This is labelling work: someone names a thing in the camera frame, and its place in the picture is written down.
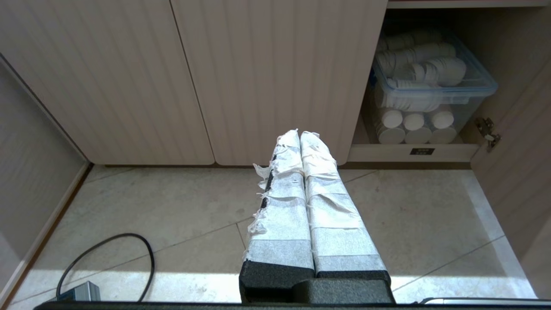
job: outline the power cord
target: power cord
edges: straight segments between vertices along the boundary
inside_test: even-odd
[[[135,233],[121,233],[121,234],[118,234],[118,235],[113,236],[111,238],[105,239],[102,242],[100,242],[100,243],[94,245],[93,247],[89,248],[88,250],[84,251],[84,253],[82,253],[79,257],[77,257],[77,259],[75,259],[69,265],[69,267],[67,267],[67,269],[65,269],[65,272],[61,276],[60,281],[57,283],[56,297],[59,298],[59,296],[61,295],[61,285],[63,284],[63,280],[65,280],[65,277],[67,276],[67,274],[69,273],[71,268],[74,267],[75,264],[79,260],[81,260],[81,258],[85,257],[88,253],[92,252],[93,250],[99,248],[100,246],[106,244],[109,241],[113,241],[115,239],[124,238],[124,237],[135,237],[135,238],[138,238],[141,241],[143,241],[143,243],[145,243],[145,246],[147,247],[147,251],[149,252],[149,258],[151,259],[151,271],[149,273],[149,279],[147,280],[147,284],[145,285],[145,288],[143,290],[142,295],[138,299],[138,302],[141,302],[143,300],[143,298],[145,297],[145,294],[147,293],[147,290],[149,289],[149,286],[151,285],[151,281],[153,280],[153,274],[155,273],[155,259],[153,258],[153,250],[151,250],[151,245],[149,245],[149,242],[147,242],[147,240],[144,237],[142,237],[138,234],[135,234]]]

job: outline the tile grout line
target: tile grout line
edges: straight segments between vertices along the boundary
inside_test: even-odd
[[[243,221],[249,220],[250,218],[251,218],[251,217],[248,217],[248,218],[246,218],[246,219],[244,219],[244,220],[241,220],[241,221],[238,221],[238,222],[235,222],[235,223],[226,225],[226,226],[224,226],[224,227],[217,228],[217,229],[215,229],[215,230],[206,232],[206,233],[204,233],[204,234],[200,234],[200,235],[198,235],[198,236],[192,237],[192,238],[187,239],[187,240],[184,240],[184,241],[182,241],[182,242],[178,242],[178,243],[175,243],[175,244],[172,244],[172,245],[168,245],[167,247],[164,247],[164,248],[162,248],[162,249],[158,249],[158,250],[156,250],[156,251],[153,251],[153,254],[158,253],[158,252],[163,251],[163,250],[168,249],[168,248],[172,248],[172,247],[174,247],[174,246],[176,246],[176,245],[179,245],[179,244],[182,244],[182,243],[184,243],[184,242],[188,242],[188,241],[197,239],[197,238],[199,238],[199,237],[203,237],[203,236],[205,236],[206,234],[210,234],[210,233],[213,233],[213,232],[217,232],[217,231],[219,231],[219,230],[221,230],[221,229],[228,228],[228,227],[230,227],[230,226],[232,226],[232,225],[236,225],[236,226],[237,226],[238,223],[241,223],[241,222],[243,222]],[[239,237],[241,238],[241,242],[243,243],[243,246],[245,246],[245,243],[243,242],[243,237],[241,236],[241,233],[240,233],[240,232],[239,232]],[[78,278],[78,279],[74,279],[74,280],[72,280],[72,281],[70,281],[70,282],[64,283],[63,285],[75,283],[75,282],[77,282],[77,281],[79,281],[79,280],[89,278],[89,277],[91,277],[91,276],[97,275],[97,274],[102,273],[102,272],[104,272],[104,271],[109,271],[109,270],[111,270],[111,269],[117,268],[117,267],[119,267],[119,266],[122,266],[122,265],[124,265],[124,264],[133,262],[133,261],[135,261],[135,260],[137,260],[137,259],[144,258],[144,257],[147,257],[147,256],[149,256],[149,254],[144,254],[144,255],[142,255],[142,256],[138,256],[138,257],[133,258],[133,259],[131,259],[131,260],[128,260],[128,261],[124,261],[124,262],[122,262],[122,263],[119,263],[119,264],[117,264],[117,265],[115,265],[115,266],[112,266],[112,267],[109,267],[109,268],[106,268],[106,269],[103,269],[103,270],[99,270],[98,272],[95,272],[95,273],[93,273],[93,274],[90,274],[90,275],[87,275],[87,276],[84,276],[84,277],[80,277],[80,278]],[[29,299],[29,298],[36,297],[36,296],[38,296],[38,295],[41,295],[41,294],[50,292],[50,291],[55,290],[55,289],[56,289],[56,287],[54,287],[54,288],[49,288],[49,289],[47,289],[47,290],[45,290],[45,291],[42,291],[42,292],[40,292],[40,293],[36,293],[36,294],[31,295],[31,296],[25,297],[25,298],[23,298],[22,300],[18,300],[18,301],[12,302],[11,304],[16,304],[16,303],[25,301],[25,300],[27,300],[27,299]]]
[[[103,179],[107,179],[107,178],[110,178],[110,177],[114,177],[115,175],[119,175],[119,174],[123,174],[125,172],[129,172],[129,171],[132,171],[132,170],[135,170],[136,168],[130,168],[129,170],[125,170],[125,171],[120,171],[120,172],[117,172],[115,174],[110,174],[110,175],[106,175],[102,178],[99,178],[99,179],[95,179],[95,180],[92,180],[90,182],[86,182],[84,181],[84,184],[90,184],[90,183],[93,183],[93,182],[96,182],[96,181],[99,181],[99,180],[103,180]]]
[[[415,281],[417,281],[417,280],[419,280],[419,279],[422,279],[422,278],[424,278],[424,277],[430,275],[431,273],[433,273],[433,272],[435,272],[435,271],[438,271],[438,270],[440,270],[440,269],[442,269],[442,268],[448,266],[449,264],[454,263],[454,262],[456,262],[456,261],[458,261],[458,260],[460,260],[460,259],[466,257],[466,256],[469,255],[469,254],[472,254],[472,253],[475,252],[476,250],[480,250],[480,249],[484,248],[486,245],[492,244],[492,242],[497,241],[497,240],[503,238],[504,236],[505,236],[505,235],[502,235],[502,236],[497,237],[497,238],[495,238],[495,239],[493,239],[493,240],[491,240],[491,241],[488,241],[488,242],[482,244],[481,246],[479,246],[479,247],[477,247],[477,248],[474,248],[473,250],[471,250],[471,251],[469,251],[469,252],[467,252],[467,253],[465,253],[465,254],[459,256],[458,258],[456,258],[456,259],[454,259],[454,260],[452,260],[452,261],[449,261],[449,262],[447,262],[446,264],[444,264],[444,265],[442,265],[442,266],[440,266],[440,267],[438,267],[438,268],[436,268],[436,269],[434,269],[434,270],[432,270],[432,271],[429,271],[428,273],[426,273],[426,274],[424,274],[424,275],[422,275],[422,276],[420,276],[420,277],[418,277],[418,278],[416,278],[416,279],[414,279],[414,280],[412,280],[412,281],[410,281],[410,282],[408,282],[408,283],[406,283],[406,284],[404,284],[404,285],[402,285],[402,286],[400,286],[400,287],[398,287],[398,288],[395,288],[394,290],[392,290],[392,292],[394,293],[394,292],[396,292],[397,290],[399,290],[399,289],[401,289],[401,288],[403,288],[403,287],[405,287],[405,286],[407,286],[407,285],[409,285],[409,284],[411,284],[411,283],[413,283],[413,282],[415,282]]]
[[[379,170],[373,170],[372,172],[368,172],[368,173],[366,173],[366,174],[364,174],[364,175],[361,175],[361,176],[359,176],[359,177],[356,177],[356,178],[354,178],[354,179],[352,179],[352,180],[348,180],[348,181],[346,181],[346,182],[343,182],[343,184],[346,184],[346,183],[348,183],[348,182],[352,182],[352,181],[354,181],[354,180],[358,180],[358,179],[360,179],[360,178],[365,177],[366,175],[370,175],[370,174],[376,173],[377,171],[379,171]]]
[[[243,236],[241,235],[241,232],[239,231],[239,226],[237,223],[235,223],[235,227],[237,227],[237,233],[239,234],[239,238],[241,238],[241,243],[243,244],[243,249],[246,250],[247,246],[245,245],[245,241],[243,241]]]

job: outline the cabinet hinge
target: cabinet hinge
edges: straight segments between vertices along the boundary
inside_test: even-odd
[[[482,117],[477,117],[474,120],[475,125],[478,128],[478,132],[482,135],[482,137],[486,140],[488,140],[488,146],[486,146],[486,151],[489,153],[491,152],[494,147],[498,144],[499,141],[501,141],[501,136],[498,133],[492,133],[494,128],[494,122],[491,121],[491,119]]]

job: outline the tile floor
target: tile floor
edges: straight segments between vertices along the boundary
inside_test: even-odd
[[[392,277],[397,302],[535,298],[474,175],[466,170],[342,170]],[[145,236],[156,273],[147,301],[240,302],[237,274],[260,198],[251,169],[96,166],[8,309],[55,295],[65,267],[123,232]],[[84,258],[64,289],[92,281],[102,300],[137,300],[149,274],[138,240]]]

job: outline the label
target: label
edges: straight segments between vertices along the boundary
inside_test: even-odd
[[[434,147],[416,147],[412,148],[410,155],[432,155],[434,152]]]

